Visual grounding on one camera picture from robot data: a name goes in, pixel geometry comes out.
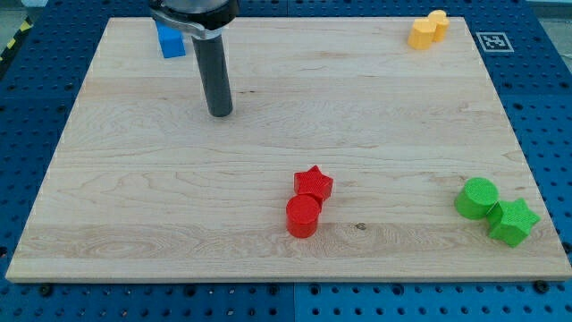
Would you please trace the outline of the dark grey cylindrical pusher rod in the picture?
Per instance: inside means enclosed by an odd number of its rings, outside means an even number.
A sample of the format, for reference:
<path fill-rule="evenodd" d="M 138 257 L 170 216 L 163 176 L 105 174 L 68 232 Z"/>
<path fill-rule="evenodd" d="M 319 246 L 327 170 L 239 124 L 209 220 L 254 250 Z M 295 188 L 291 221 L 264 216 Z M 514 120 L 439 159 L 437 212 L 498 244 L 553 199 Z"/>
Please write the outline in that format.
<path fill-rule="evenodd" d="M 233 104 L 221 36 L 192 39 L 208 112 L 214 117 L 231 114 Z"/>

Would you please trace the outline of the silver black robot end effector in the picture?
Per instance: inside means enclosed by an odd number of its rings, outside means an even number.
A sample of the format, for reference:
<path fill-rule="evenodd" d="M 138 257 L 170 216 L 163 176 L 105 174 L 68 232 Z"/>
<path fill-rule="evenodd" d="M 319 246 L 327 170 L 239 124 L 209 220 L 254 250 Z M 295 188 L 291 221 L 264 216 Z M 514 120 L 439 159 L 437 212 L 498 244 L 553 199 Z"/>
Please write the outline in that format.
<path fill-rule="evenodd" d="M 155 21 L 199 40 L 220 36 L 240 13 L 239 0 L 149 0 L 148 7 Z"/>

